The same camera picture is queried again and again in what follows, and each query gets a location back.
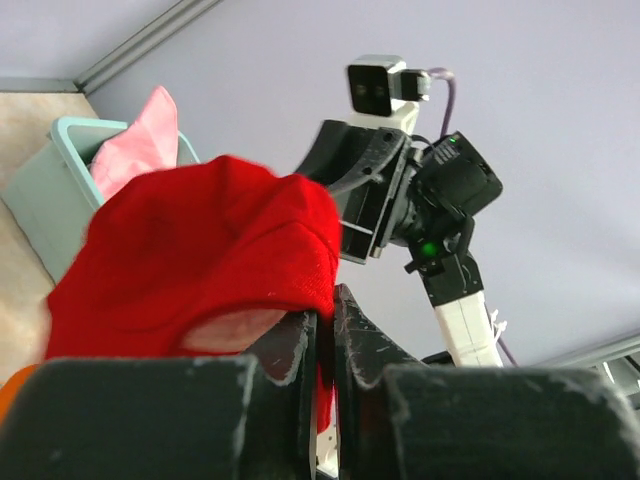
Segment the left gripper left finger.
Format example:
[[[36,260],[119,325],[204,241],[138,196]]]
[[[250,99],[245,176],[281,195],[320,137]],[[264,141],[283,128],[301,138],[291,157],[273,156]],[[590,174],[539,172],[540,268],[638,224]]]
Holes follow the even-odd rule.
[[[236,356],[64,359],[1,426],[5,479],[311,479],[316,330],[289,314]]]

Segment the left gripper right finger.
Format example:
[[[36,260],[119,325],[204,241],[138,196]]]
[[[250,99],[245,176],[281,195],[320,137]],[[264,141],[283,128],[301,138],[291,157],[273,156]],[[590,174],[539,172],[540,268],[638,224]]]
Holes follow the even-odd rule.
[[[341,478],[638,477],[638,420],[598,373],[428,366],[334,298]]]

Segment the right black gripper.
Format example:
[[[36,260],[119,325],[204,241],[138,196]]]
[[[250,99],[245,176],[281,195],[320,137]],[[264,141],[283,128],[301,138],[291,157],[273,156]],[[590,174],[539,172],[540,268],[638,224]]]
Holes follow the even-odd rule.
[[[389,244],[415,250],[424,220],[411,198],[419,135],[326,120],[296,172],[324,186],[342,229],[340,257],[365,264]]]

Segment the red hat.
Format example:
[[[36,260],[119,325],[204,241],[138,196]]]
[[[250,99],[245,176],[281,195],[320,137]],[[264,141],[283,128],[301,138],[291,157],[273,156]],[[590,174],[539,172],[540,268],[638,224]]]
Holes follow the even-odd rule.
[[[287,312],[334,313],[341,228],[319,184],[233,156],[134,178],[47,299],[47,358],[238,353]]]

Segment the orange bucket hat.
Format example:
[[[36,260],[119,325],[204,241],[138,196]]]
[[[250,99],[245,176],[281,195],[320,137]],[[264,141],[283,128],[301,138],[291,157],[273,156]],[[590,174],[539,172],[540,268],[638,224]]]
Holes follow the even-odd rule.
[[[14,373],[0,390],[0,422],[3,422],[7,412],[11,408],[17,394],[30,378],[30,376],[38,369],[39,365],[26,366]]]

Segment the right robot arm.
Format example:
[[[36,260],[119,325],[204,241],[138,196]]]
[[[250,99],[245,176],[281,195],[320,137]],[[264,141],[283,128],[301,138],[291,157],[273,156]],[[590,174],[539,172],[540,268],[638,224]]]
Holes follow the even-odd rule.
[[[500,367],[504,325],[486,307],[470,252],[475,215],[503,186],[460,132],[430,142],[391,127],[327,120],[297,169],[325,186],[340,215],[343,260],[365,264],[390,244],[405,247],[453,363]]]

